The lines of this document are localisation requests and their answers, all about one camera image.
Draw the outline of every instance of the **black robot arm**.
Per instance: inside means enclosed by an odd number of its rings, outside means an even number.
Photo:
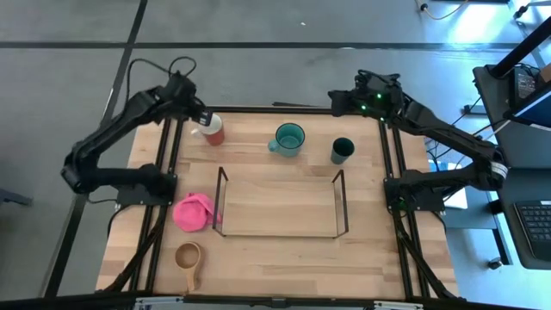
[[[406,170],[399,178],[385,179],[385,191],[391,206],[414,210],[443,211],[443,197],[465,186],[495,190],[507,176],[502,152],[484,141],[439,120],[432,111],[402,91],[399,75],[381,76],[360,70],[353,90],[333,90],[333,116],[359,112],[364,117],[384,121],[406,133],[423,135],[469,156],[473,162],[459,170],[422,173]]]
[[[88,194],[100,186],[111,185],[119,191],[140,191],[135,196],[138,202],[143,202],[141,204],[152,202],[147,196],[156,197],[153,199],[156,202],[158,199],[171,201],[176,179],[161,173],[154,164],[145,164],[138,169],[101,169],[97,167],[97,161],[115,142],[137,126],[152,121],[158,124],[165,118],[174,117],[191,119],[208,126],[212,113],[195,97],[195,92],[194,83],[178,71],[170,74],[164,87],[158,86],[135,94],[109,124],[98,128],[72,147],[71,153],[65,158],[61,176],[78,194]]]

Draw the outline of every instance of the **wooden ladle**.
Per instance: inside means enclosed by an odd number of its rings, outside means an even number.
[[[186,274],[188,291],[199,288],[197,274],[202,265],[201,247],[195,242],[186,242],[176,250],[176,264]]]

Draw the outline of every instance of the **gray floor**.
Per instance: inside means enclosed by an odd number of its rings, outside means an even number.
[[[138,3],[3,0],[0,42],[126,41]],[[137,41],[516,43],[530,27],[536,27],[548,16],[545,10],[531,11],[523,17],[523,27],[519,27],[511,19],[514,9],[507,5],[472,3],[457,15],[435,22],[420,16],[414,3],[150,1]],[[435,15],[455,6],[430,2]],[[59,177],[59,169],[71,145],[97,127],[122,52],[117,48],[0,49],[0,187],[34,198],[30,208],[9,203],[0,207],[0,300],[41,294],[72,198]],[[451,122],[461,114],[463,105],[478,98],[472,84],[472,68],[496,63],[506,52],[455,48],[147,49],[134,50],[133,58],[143,57],[162,65],[180,55],[196,58],[199,65],[191,78],[198,85],[198,96],[207,105],[269,105],[280,101],[327,106],[326,91],[351,88],[359,68],[398,72],[411,96]],[[540,52],[545,60],[551,60],[545,46]],[[536,64],[531,56],[525,62]],[[181,66],[182,70],[186,67],[184,63]],[[133,72],[132,90],[165,80],[164,74],[139,64]],[[473,132],[486,124],[483,118],[466,117],[458,126]],[[124,166],[131,144],[132,136],[126,137],[105,153],[101,165]],[[451,153],[447,159],[459,157]],[[93,198],[114,194],[103,189]],[[85,209],[61,285],[62,295],[93,291],[112,213],[113,206],[108,203]],[[551,272],[524,269],[514,252],[512,266],[488,270],[485,262],[498,255],[490,232],[449,230],[448,237],[462,296],[502,305],[551,307],[551,297],[545,294],[545,280]],[[508,244],[514,249],[511,238]]]

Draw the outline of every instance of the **screen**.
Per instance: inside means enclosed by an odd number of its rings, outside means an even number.
[[[531,103],[513,116],[534,124],[534,127],[551,128],[551,90],[548,88],[541,96],[532,98]]]

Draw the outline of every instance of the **bottle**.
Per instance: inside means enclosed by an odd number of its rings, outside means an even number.
[[[221,145],[225,138],[222,119],[218,115],[213,114],[210,125],[199,125],[196,129],[191,131],[191,135],[194,137],[205,137],[208,144],[211,146]]]

